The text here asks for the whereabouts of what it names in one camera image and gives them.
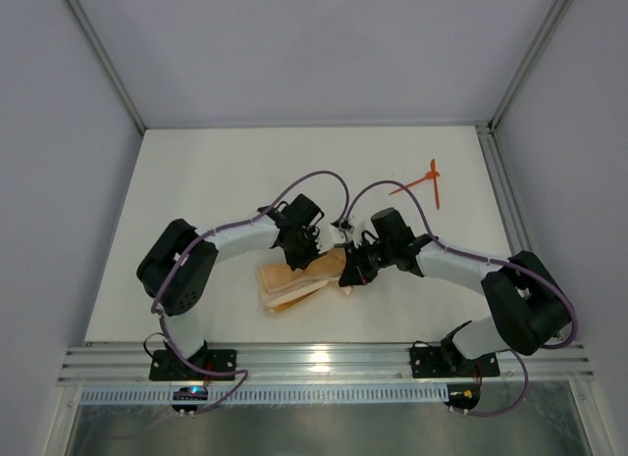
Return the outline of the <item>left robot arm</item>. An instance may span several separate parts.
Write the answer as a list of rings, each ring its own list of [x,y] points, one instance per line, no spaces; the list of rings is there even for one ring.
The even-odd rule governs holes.
[[[293,271],[303,270],[323,255],[317,224],[321,208],[300,194],[277,207],[260,208],[238,221],[202,231],[183,219],[168,224],[144,259],[136,276],[153,299],[167,347],[182,362],[206,348],[195,305],[216,264],[258,250],[279,248]]]

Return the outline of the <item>peach cloth napkin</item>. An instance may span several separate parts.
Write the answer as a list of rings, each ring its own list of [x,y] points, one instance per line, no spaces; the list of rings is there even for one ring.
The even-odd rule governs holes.
[[[256,271],[261,304],[270,313],[282,313],[328,287],[350,295],[352,286],[340,286],[345,266],[342,248],[328,251],[304,270],[293,271],[286,263],[265,264]]]

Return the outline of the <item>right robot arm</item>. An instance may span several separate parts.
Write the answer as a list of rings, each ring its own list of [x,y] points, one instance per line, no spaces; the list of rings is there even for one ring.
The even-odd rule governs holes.
[[[506,259],[462,251],[428,232],[415,235],[394,208],[376,213],[373,231],[354,232],[344,247],[340,286],[371,283],[395,267],[419,278],[441,279],[484,296],[490,314],[449,332],[438,346],[454,375],[492,353],[531,356],[545,348],[575,313],[540,259],[521,251]]]

